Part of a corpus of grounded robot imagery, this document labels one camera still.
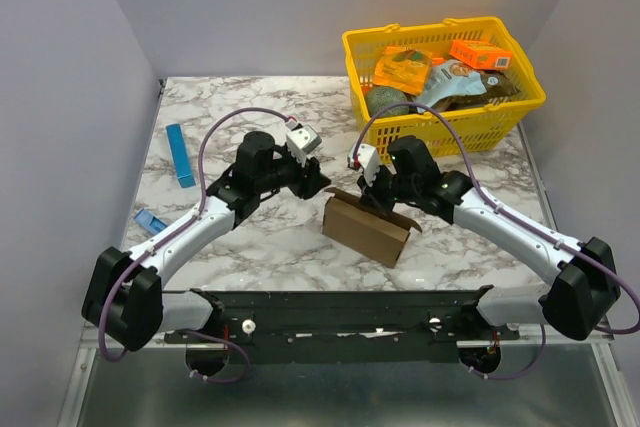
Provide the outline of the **brown cardboard box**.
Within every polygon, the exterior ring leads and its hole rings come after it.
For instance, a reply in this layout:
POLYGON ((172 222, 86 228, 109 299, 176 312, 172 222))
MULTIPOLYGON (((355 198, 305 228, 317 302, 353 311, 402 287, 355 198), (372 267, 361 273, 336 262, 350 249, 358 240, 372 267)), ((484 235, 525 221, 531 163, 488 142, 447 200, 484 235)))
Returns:
POLYGON ((422 232, 421 226, 408 217, 391 212, 384 215, 364 206, 357 196, 328 187, 322 233, 387 268, 395 268, 408 242, 410 232, 422 232))

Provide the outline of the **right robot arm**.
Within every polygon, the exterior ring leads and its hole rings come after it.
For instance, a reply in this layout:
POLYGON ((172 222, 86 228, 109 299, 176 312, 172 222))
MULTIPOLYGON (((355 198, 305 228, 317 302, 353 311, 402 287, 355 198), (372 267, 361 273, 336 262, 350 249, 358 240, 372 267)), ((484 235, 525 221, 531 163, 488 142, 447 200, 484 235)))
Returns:
POLYGON ((476 305, 460 314, 460 326, 480 339, 507 324, 546 324, 573 339, 586 339, 620 297, 612 280, 611 247, 593 237, 582 242, 562 235, 504 205, 487 189, 478 189, 459 171, 442 172, 426 144, 414 137, 394 140, 391 168, 375 147, 353 146, 350 168, 360 172, 362 201, 389 215, 398 203, 411 205, 467 229, 530 268, 540 283, 488 288, 476 305))

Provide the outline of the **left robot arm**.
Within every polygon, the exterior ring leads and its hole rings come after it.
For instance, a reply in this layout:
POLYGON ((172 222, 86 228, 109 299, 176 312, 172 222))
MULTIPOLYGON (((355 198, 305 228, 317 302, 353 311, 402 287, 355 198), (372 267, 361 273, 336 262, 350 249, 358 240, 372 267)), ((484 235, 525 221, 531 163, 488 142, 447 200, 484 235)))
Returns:
POLYGON ((168 281, 281 189, 308 200, 328 187, 330 180, 312 155, 320 143, 310 127, 288 132, 284 145, 266 132, 250 132, 234 163, 187 214, 125 252, 114 247, 103 251, 81 309, 84 319, 97 327, 99 339, 112 338, 131 352, 161 332, 188 330, 201 342, 214 340, 221 332, 222 304, 201 291, 167 293, 168 281))

